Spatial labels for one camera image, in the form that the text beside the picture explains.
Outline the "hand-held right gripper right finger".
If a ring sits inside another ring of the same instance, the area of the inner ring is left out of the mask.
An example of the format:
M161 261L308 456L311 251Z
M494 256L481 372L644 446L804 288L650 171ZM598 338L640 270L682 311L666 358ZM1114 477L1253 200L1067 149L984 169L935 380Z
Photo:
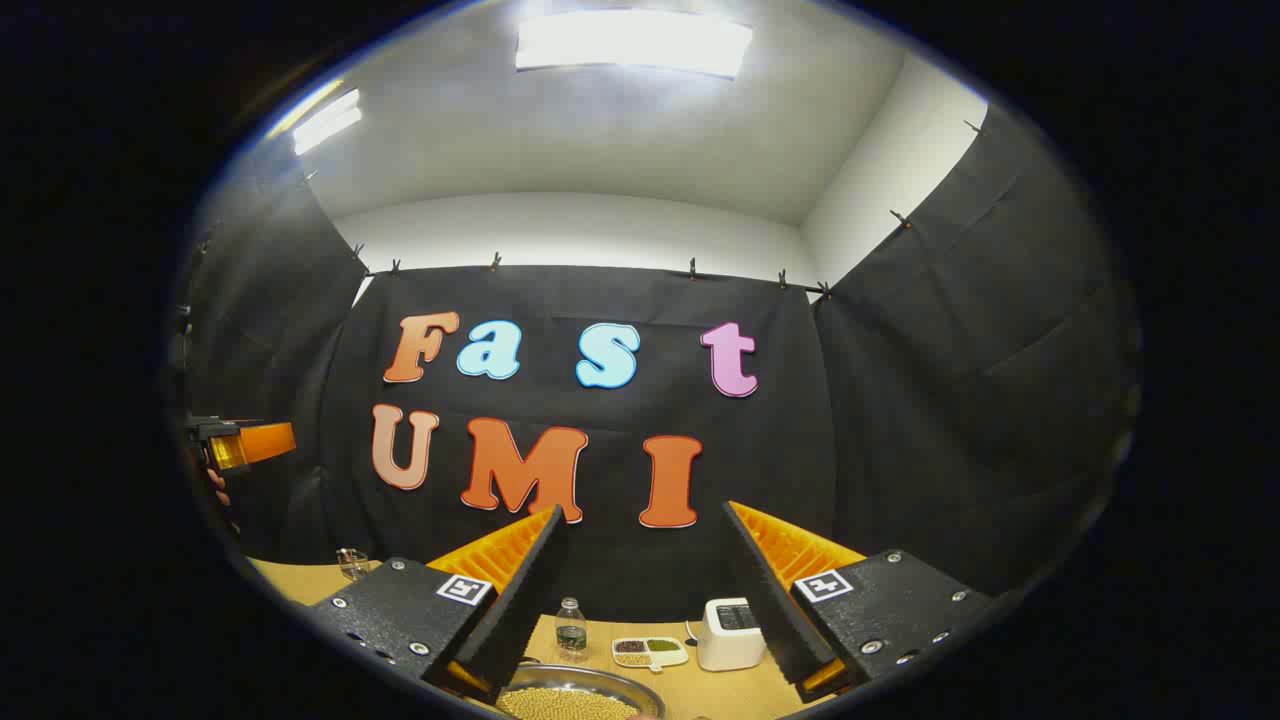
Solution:
M864 555L735 501L723 547L765 647L804 702L859 692L972 635L993 598L904 550Z

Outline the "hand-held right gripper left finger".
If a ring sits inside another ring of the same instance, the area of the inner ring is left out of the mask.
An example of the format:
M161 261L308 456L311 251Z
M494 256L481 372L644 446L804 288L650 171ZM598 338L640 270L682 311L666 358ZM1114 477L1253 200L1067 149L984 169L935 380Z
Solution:
M393 557L308 606L335 643L411 682L484 702L515 674L567 559L561 506L430 562Z

